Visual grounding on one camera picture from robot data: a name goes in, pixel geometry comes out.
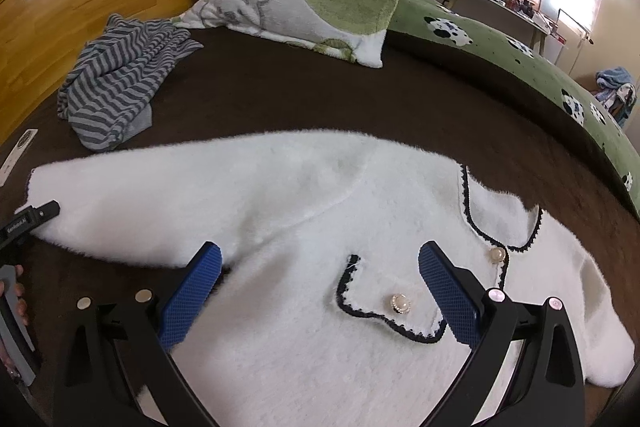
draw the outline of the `desk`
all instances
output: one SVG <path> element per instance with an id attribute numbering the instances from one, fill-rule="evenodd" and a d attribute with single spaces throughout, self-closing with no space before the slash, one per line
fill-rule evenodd
<path id="1" fill-rule="evenodd" d="M 535 22 L 533 22 L 532 19 L 530 19 L 529 17 L 523 15 L 522 13 L 516 13 L 513 10 L 509 10 L 506 6 L 504 6 L 503 4 L 499 3 L 498 1 L 494 1 L 494 0 L 487 0 L 487 1 L 494 3 L 496 6 L 499 6 L 503 10 L 507 10 L 507 12 L 513 14 L 516 17 L 519 17 L 524 22 L 529 24 L 533 28 L 533 36 L 531 38 L 531 44 L 529 45 L 529 47 L 532 50 L 535 50 L 536 44 L 539 44 L 538 53 L 540 55 L 544 55 L 544 53 L 545 53 L 545 38 L 546 38 L 547 35 L 549 35 L 551 33 L 551 31 L 549 31 L 547 28 L 543 28 L 542 26 L 537 25 Z M 449 8 L 450 10 L 453 10 L 453 7 L 456 5 L 457 2 L 458 2 L 458 0 L 449 1 L 449 5 L 447 6 L 447 8 Z"/>

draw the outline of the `cow print pattern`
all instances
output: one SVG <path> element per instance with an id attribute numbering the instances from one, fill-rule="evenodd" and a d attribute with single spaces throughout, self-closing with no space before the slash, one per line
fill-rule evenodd
<path id="1" fill-rule="evenodd" d="M 626 191 L 631 192 L 631 185 L 634 184 L 634 177 L 631 175 L 631 172 L 622 176 L 622 182 L 625 184 Z"/>
<path id="2" fill-rule="evenodd" d="M 593 117 L 598 120 L 601 124 L 606 124 L 607 121 L 604 119 L 604 116 L 602 115 L 602 113 L 598 110 L 598 108 L 596 107 L 596 105 L 593 102 L 590 102 L 589 105 L 591 106 L 591 114 L 593 115 Z"/>
<path id="3" fill-rule="evenodd" d="M 433 17 L 425 17 L 424 21 L 433 29 L 433 33 L 443 39 L 451 39 L 457 46 L 465 46 L 473 44 L 469 35 L 448 19 L 434 19 Z"/>
<path id="4" fill-rule="evenodd" d="M 507 40 L 509 41 L 509 44 L 516 48 L 518 51 L 524 53 L 525 55 L 527 55 L 527 57 L 533 58 L 533 51 L 531 51 L 531 48 L 525 46 L 524 44 L 522 44 L 522 42 L 517 41 L 516 39 L 512 39 L 509 36 L 507 36 Z"/>
<path id="5" fill-rule="evenodd" d="M 562 107 L 564 107 L 564 110 L 567 111 L 571 118 L 581 126 L 584 126 L 584 109 L 582 108 L 582 104 L 564 89 L 562 90 Z"/>

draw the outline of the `bed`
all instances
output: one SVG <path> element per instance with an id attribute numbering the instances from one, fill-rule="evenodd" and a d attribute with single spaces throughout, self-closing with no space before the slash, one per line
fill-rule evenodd
<path id="1" fill-rule="evenodd" d="M 595 97 L 564 71 L 516 39 L 435 0 L 399 0 L 389 30 L 400 34 L 394 35 L 397 45 L 462 74 L 559 137 L 640 216 L 640 187 L 632 183 L 640 156 Z"/>
<path id="2" fill-rule="evenodd" d="M 22 18 L 22 30 L 14 38 L 9 37 L 10 24 L 0 29 L 0 39 L 10 44 L 7 52 L 22 57 L 11 64 L 0 62 L 10 87 L 3 86 L 0 102 L 11 107 L 2 115 L 7 139 L 0 155 L 8 154 L 25 129 L 39 130 L 2 189 L 2 219 L 24 202 L 31 169 L 90 154 L 68 123 L 56 117 L 52 94 L 84 41 L 100 33 L 111 12 L 140 18 L 171 16 L 194 0 L 46 1 L 0 0 L 3 19 L 18 13 Z M 420 9 L 450 16 L 435 4 Z M 512 192 L 528 207 L 540 204 L 577 235 L 610 283 L 614 306 L 637 344 L 640 316 L 633 302 L 639 297 L 635 245 L 640 241 L 640 223 L 608 156 L 599 146 L 595 149 L 600 154 L 591 154 L 591 134 L 574 124 L 557 100 L 518 80 L 513 71 L 486 60 L 480 52 L 468 53 L 454 42 L 428 38 L 426 32 L 433 31 L 424 17 L 436 17 L 421 14 L 422 29 L 408 32 L 399 30 L 403 15 L 397 14 L 380 70 L 225 28 L 192 30 L 204 49 L 172 71 L 152 101 L 153 127 L 123 148 L 330 128 L 450 156 L 466 164 L 489 188 Z M 481 29 L 472 22 L 458 22 L 470 36 Z M 33 41 L 41 45 L 28 46 Z M 221 56 L 229 60 L 219 60 Z M 287 67 L 278 71 L 261 67 L 275 61 Z M 480 77 L 492 82 L 478 82 Z M 527 100 L 529 111 L 523 114 L 514 103 L 517 100 Z M 540 114 L 550 116 L 540 118 Z M 61 317 L 83 296 L 105 302 L 131 296 L 152 285 L 164 270 L 102 263 L 40 241 L 34 241 L 23 262 L 33 331 L 44 356 L 32 391 L 50 410 Z M 587 387 L 590 422 L 609 394 L 607 389 Z"/>

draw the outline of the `gray handle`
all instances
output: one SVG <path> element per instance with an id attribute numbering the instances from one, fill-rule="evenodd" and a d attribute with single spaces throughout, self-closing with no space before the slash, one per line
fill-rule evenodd
<path id="1" fill-rule="evenodd" d="M 16 282 L 15 278 L 15 266 L 10 264 L 5 264 L 0 268 L 0 280 L 4 282 L 4 294 L 2 295 L 3 299 L 6 299 L 7 304 L 9 304 L 9 308 L 11 309 L 12 315 L 14 316 L 15 323 L 22 334 L 24 341 L 27 343 L 29 348 L 32 351 L 35 351 L 35 347 L 33 346 L 33 342 L 31 342 L 31 337 L 27 332 L 27 328 L 22 323 L 22 317 L 18 315 L 17 306 L 18 306 L 18 297 L 15 294 L 14 286 Z M 20 348 L 18 347 L 17 339 L 14 339 L 10 333 L 10 330 L 7 324 L 2 318 L 0 314 L 0 339 L 2 339 L 2 343 L 6 348 L 6 352 L 9 354 L 9 357 L 15 363 L 15 367 L 20 372 L 20 376 L 22 377 L 22 381 L 25 385 L 29 386 L 33 383 L 36 375 L 27 362 Z"/>

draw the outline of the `metal screw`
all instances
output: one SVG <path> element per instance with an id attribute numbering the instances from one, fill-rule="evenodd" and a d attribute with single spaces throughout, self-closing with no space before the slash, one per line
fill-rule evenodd
<path id="1" fill-rule="evenodd" d="M 153 296 L 154 295 L 151 293 L 151 290 L 140 290 L 136 293 L 136 301 L 140 303 L 149 302 Z"/>
<path id="2" fill-rule="evenodd" d="M 502 302 L 504 301 L 505 295 L 502 290 L 498 290 L 498 288 L 491 288 L 489 290 L 489 298 L 493 302 Z"/>
<path id="3" fill-rule="evenodd" d="M 562 309 L 562 301 L 558 297 L 551 297 L 549 299 L 549 306 L 559 312 Z"/>
<path id="4" fill-rule="evenodd" d="M 85 310 L 91 306 L 91 299 L 89 297 L 82 297 L 81 299 L 78 299 L 78 304 L 76 304 L 76 306 L 78 306 L 79 310 Z"/>

